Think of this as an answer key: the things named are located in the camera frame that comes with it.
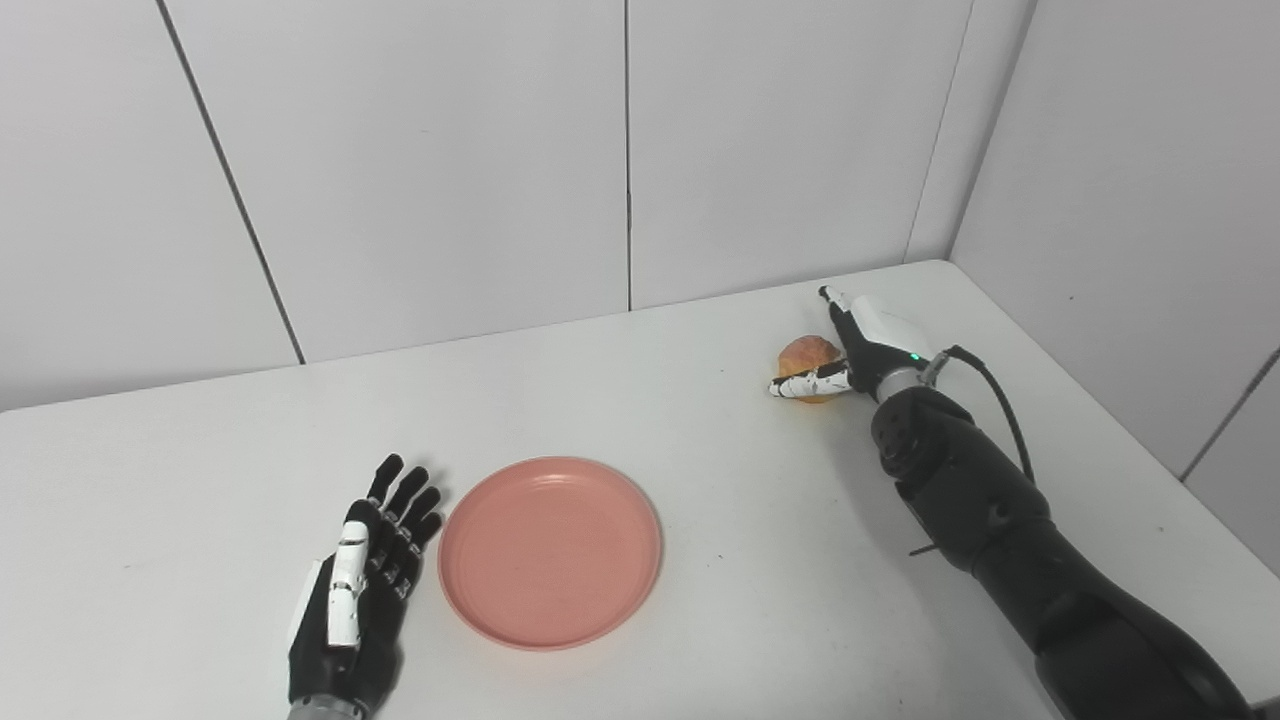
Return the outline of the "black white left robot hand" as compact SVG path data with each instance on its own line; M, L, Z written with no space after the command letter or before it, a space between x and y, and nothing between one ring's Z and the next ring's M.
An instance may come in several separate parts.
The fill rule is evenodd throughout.
M288 651L291 719L370 719L401 670L401 630L422 556L442 529L442 492L392 454L352 502L335 550L300 598Z

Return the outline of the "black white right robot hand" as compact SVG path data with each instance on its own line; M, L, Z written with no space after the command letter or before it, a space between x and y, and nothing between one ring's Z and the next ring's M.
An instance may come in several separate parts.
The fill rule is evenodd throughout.
M882 404L928 383L932 352L919 327L869 295L850 299L831 284L823 284L818 293L827 304L844 356L774 378L768 384L772 396L809 400L858 393Z

